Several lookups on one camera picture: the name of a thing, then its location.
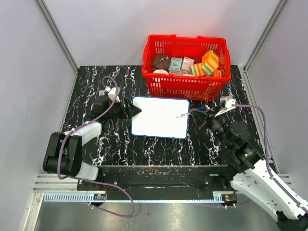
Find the white marker with blue cap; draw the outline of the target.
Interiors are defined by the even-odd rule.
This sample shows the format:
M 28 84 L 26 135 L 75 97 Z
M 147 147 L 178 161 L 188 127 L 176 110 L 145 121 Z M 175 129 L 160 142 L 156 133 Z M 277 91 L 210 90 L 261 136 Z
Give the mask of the white marker with blue cap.
M 176 116 L 176 118 L 181 118 L 181 117 L 184 117 L 184 116 L 189 116 L 189 115 L 191 115 L 192 112 L 194 112 L 194 111 L 204 111 L 204 110 L 206 110 L 206 106 L 205 106 L 205 105 L 202 105 L 202 106 L 200 106 L 200 107 L 198 107 L 198 108 L 192 108 L 192 109 L 189 110 L 189 112 L 184 113 L 184 114 L 181 114 L 181 115 L 179 115 L 179 116 Z

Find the blue framed whiteboard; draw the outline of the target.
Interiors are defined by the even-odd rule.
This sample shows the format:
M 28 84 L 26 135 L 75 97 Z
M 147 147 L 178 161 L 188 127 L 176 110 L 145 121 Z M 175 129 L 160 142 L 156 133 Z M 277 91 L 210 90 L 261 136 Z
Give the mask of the blue framed whiteboard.
M 170 139 L 187 137 L 189 100 L 135 96 L 132 104 L 141 109 L 141 113 L 131 119 L 132 135 Z

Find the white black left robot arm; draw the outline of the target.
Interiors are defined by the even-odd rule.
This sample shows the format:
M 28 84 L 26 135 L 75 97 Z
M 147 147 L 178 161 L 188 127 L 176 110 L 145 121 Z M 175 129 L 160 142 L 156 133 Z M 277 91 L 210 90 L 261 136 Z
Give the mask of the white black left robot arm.
M 129 99 L 113 103 L 107 96 L 99 96 L 89 116 L 89 121 L 65 133 L 51 134 L 43 161 L 43 170 L 69 177 L 87 179 L 93 190 L 100 190 L 104 178 L 99 170 L 82 161 L 82 146 L 99 137 L 106 129 L 109 120 L 130 119 L 141 113 Z

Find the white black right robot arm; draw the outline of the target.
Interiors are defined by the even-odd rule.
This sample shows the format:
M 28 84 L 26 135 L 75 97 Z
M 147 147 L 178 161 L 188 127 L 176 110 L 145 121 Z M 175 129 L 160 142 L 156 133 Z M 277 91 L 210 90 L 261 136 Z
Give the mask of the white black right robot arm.
M 219 186 L 232 188 L 255 202 L 276 222 L 281 231 L 308 229 L 308 202 L 295 193 L 270 167 L 268 156 L 251 142 L 251 133 L 243 121 L 227 122 L 224 110 L 191 109 L 198 129 L 209 129 L 226 150 L 228 170 L 219 178 Z

